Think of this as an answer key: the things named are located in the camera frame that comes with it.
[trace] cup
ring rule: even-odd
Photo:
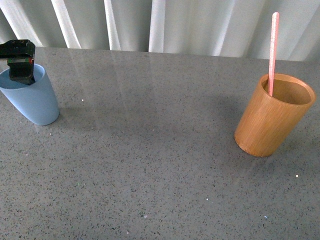
[[[273,96],[263,75],[235,130],[234,139],[250,155],[267,157],[276,151],[316,101],[315,91],[293,76],[275,73]]]
[[[34,65],[35,83],[32,85],[12,81],[9,68],[0,73],[0,90],[9,101],[31,122],[48,125],[59,116],[58,102],[46,70]]]

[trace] stick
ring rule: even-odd
[[[275,64],[277,54],[277,42],[278,42],[278,28],[279,28],[279,13],[272,14],[271,24],[271,40],[270,40],[270,58],[269,58],[269,95],[273,95],[274,91],[274,78],[275,78]]]

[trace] speckled granite countertop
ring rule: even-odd
[[[270,157],[234,141],[267,60],[37,48],[36,63],[60,116],[36,126],[0,94],[1,239],[319,239],[319,100]],[[276,71],[320,93],[318,62]]]

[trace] bamboo cup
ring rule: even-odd
[[[312,104],[316,93],[305,82],[275,73],[273,96],[268,94],[268,74],[253,92],[234,133],[239,147],[256,157],[276,151]]]

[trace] white curtain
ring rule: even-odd
[[[0,43],[320,61],[320,0],[0,0]]]

